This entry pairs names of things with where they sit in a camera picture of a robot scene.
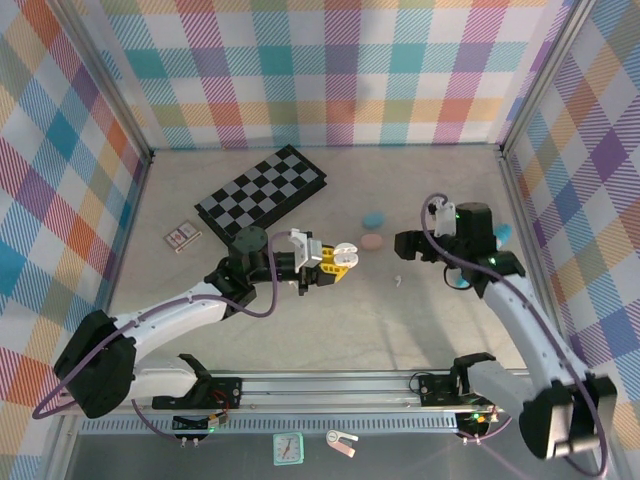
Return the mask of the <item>white round earbud charging case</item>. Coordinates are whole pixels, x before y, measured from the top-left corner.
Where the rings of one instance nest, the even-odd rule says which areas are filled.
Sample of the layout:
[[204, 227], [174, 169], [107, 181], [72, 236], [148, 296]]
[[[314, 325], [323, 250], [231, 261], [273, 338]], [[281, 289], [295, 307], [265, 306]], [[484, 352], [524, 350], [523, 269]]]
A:
[[358, 248], [352, 243], [343, 242], [336, 245], [332, 255], [336, 266], [353, 268], [359, 262]]

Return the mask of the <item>blue cylindrical device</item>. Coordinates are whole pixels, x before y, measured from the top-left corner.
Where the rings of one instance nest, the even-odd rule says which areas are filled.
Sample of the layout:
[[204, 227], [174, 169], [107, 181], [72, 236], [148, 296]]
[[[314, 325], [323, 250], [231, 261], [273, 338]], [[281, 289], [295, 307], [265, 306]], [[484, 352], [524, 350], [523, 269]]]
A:
[[[494, 236], [496, 238], [496, 248], [500, 250], [510, 240], [512, 235], [512, 227], [509, 224], [499, 224], [494, 228]], [[471, 285], [463, 278], [460, 270], [454, 270], [449, 272], [449, 267], [446, 266], [443, 271], [445, 284], [454, 289], [465, 291], [471, 288]]]

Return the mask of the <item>small playing card box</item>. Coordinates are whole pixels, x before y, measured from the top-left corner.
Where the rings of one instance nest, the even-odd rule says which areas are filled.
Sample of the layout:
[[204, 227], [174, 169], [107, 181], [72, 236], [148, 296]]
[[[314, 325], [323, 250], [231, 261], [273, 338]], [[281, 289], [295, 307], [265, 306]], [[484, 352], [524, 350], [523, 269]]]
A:
[[175, 253], [180, 253], [201, 235], [202, 232], [192, 222], [184, 221], [167, 233], [163, 239]]

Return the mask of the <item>black grey chessboard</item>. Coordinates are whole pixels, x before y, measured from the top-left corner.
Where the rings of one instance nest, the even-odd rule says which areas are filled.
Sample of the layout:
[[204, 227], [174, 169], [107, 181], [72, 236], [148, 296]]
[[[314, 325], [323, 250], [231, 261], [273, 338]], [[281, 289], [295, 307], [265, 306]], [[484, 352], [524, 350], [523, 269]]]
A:
[[250, 226], [266, 229], [326, 186], [326, 174], [287, 145], [194, 208], [226, 245]]

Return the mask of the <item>white pink small tool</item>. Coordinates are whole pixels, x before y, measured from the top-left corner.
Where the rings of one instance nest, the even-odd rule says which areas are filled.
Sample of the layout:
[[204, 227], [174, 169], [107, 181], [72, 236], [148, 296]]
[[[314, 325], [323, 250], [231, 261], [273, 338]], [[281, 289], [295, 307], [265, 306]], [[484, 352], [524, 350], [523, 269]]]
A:
[[329, 430], [326, 433], [327, 445], [348, 458], [355, 456], [356, 451], [353, 448], [353, 444], [358, 441], [359, 437], [357, 435], [338, 430]]

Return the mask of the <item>black controller board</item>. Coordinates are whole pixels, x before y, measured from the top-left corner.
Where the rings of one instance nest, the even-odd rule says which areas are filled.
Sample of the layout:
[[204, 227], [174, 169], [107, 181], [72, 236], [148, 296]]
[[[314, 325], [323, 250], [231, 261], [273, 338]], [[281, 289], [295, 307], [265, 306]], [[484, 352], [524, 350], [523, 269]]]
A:
[[220, 410], [206, 415], [174, 415], [171, 428], [175, 431], [213, 433], [230, 420], [227, 411]]
[[463, 438], [489, 434], [492, 424], [497, 419], [492, 411], [462, 412], [457, 413], [455, 417], [458, 435]]

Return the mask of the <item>teal square clock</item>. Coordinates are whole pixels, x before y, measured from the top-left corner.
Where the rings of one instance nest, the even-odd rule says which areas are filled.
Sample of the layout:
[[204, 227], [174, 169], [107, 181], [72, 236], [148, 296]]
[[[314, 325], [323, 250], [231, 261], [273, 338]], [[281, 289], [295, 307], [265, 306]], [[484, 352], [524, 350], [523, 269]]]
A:
[[275, 466], [299, 465], [304, 462], [304, 437], [300, 432], [273, 435], [273, 464]]

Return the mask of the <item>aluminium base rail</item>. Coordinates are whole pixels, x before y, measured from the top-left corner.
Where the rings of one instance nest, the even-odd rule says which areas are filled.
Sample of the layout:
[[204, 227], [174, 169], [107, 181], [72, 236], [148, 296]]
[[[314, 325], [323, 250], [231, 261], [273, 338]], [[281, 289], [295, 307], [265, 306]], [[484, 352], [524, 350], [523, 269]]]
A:
[[367, 404], [395, 404], [405, 396], [424, 408], [455, 409], [491, 404], [519, 415], [528, 410], [567, 407], [585, 412], [589, 402], [601, 405], [615, 396], [615, 386], [605, 378], [586, 373], [581, 380], [561, 381], [553, 376], [542, 382], [520, 378], [492, 358], [459, 358], [449, 372], [417, 372], [393, 379], [389, 374], [343, 372], [338, 375], [258, 378], [210, 373], [181, 360], [148, 364], [131, 372], [100, 373], [85, 368], [69, 376], [57, 408], [78, 407], [87, 417], [99, 418], [132, 400], [148, 400], [155, 410], [239, 409], [250, 403], [284, 406], [292, 396], [300, 407], [336, 408]]

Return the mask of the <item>aluminium frame post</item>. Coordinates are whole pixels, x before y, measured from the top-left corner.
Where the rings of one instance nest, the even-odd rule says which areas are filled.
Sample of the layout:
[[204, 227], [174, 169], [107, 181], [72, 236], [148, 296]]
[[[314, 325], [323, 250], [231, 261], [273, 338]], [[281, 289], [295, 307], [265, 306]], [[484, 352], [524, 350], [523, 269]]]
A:
[[151, 165], [154, 151], [145, 139], [133, 112], [119, 92], [113, 75], [107, 68], [100, 50], [95, 45], [72, 0], [46, 0], [46, 2], [68, 34], [79, 56], [85, 63], [87, 71], [112, 108], [124, 132], [140, 152], [143, 164], [145, 166]]
[[548, 0], [487, 141], [509, 158], [598, 0]]

